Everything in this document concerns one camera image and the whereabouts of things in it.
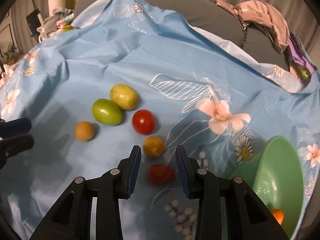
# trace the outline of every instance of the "paper towel roll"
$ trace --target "paper towel roll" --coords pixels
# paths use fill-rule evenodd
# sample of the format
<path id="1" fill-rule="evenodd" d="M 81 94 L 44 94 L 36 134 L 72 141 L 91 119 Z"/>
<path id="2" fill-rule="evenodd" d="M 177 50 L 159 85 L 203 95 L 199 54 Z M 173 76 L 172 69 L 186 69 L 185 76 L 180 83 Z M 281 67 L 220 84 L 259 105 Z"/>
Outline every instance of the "paper towel roll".
<path id="1" fill-rule="evenodd" d="M 66 7 L 66 0 L 48 0 L 49 6 L 49 16 L 52 16 L 52 11 L 54 9 L 65 8 Z"/>

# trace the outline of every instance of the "metal pin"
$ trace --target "metal pin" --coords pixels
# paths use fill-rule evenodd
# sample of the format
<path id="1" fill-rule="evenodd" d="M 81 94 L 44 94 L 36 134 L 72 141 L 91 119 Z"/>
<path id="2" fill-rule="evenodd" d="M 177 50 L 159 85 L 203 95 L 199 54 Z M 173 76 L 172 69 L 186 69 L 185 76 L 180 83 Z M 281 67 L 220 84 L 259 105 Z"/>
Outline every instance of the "metal pin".
<path id="1" fill-rule="evenodd" d="M 110 171 L 111 175 L 118 175 L 120 171 L 118 169 L 113 169 Z"/>
<path id="2" fill-rule="evenodd" d="M 243 182 L 243 179 L 241 177 L 235 177 L 233 180 L 238 184 L 241 184 Z"/>
<path id="3" fill-rule="evenodd" d="M 199 169 L 199 170 L 197 170 L 197 172 L 198 172 L 200 175 L 205 175 L 205 174 L 207 174 L 207 170 L 206 170 L 206 169 Z"/>
<path id="4" fill-rule="evenodd" d="M 82 183 L 83 182 L 83 178 L 82 177 L 77 177 L 76 179 L 75 179 L 75 183 L 76 184 L 80 184 L 80 183 Z"/>

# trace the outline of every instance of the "dark red fruit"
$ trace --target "dark red fruit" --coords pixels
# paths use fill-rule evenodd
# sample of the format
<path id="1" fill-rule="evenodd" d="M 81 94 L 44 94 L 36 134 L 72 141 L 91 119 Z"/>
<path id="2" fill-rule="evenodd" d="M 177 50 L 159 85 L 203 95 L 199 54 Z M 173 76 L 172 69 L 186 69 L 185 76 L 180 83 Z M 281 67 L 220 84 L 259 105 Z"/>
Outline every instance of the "dark red fruit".
<path id="1" fill-rule="evenodd" d="M 155 128 L 156 120 L 148 110 L 139 110 L 132 117 L 132 126 L 137 133 L 148 135 Z"/>
<path id="2" fill-rule="evenodd" d="M 151 166 L 147 171 L 147 180 L 151 184 L 162 185 L 174 181 L 174 170 L 165 164 L 156 164 Z"/>

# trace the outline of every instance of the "pink clothing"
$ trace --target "pink clothing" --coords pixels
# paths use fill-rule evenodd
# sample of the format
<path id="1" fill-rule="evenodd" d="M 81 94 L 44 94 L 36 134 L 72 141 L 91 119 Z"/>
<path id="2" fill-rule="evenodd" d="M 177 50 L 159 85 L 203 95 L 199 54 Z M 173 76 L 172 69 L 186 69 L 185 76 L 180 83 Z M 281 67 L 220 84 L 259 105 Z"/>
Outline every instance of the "pink clothing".
<path id="1" fill-rule="evenodd" d="M 289 45 L 289 28 L 281 13 L 272 5 L 251 0 L 233 6 L 221 0 L 210 0 L 238 18 L 245 30 L 250 23 L 254 23 L 282 53 Z"/>

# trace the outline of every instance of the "orange ball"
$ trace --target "orange ball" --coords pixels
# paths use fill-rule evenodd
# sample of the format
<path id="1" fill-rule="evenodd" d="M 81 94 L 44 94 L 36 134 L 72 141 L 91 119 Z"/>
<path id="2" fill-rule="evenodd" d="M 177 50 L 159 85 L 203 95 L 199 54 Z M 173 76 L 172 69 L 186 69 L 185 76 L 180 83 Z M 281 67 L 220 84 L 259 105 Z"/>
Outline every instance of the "orange ball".
<path id="1" fill-rule="evenodd" d="M 147 172 L 147 180 L 155 185 L 169 184 L 174 178 L 174 170 L 165 164 L 155 164 Z"/>
<path id="2" fill-rule="evenodd" d="M 271 209 L 271 214 L 275 217 L 275 219 L 278 221 L 278 223 L 281 225 L 284 219 L 284 213 L 280 209 Z"/>
<path id="3" fill-rule="evenodd" d="M 164 153 L 164 143 L 158 136 L 149 136 L 143 142 L 143 152 L 149 158 L 160 157 Z"/>
<path id="4" fill-rule="evenodd" d="M 79 141 L 86 142 L 94 136 L 94 128 L 89 122 L 79 122 L 75 127 L 75 136 Z"/>

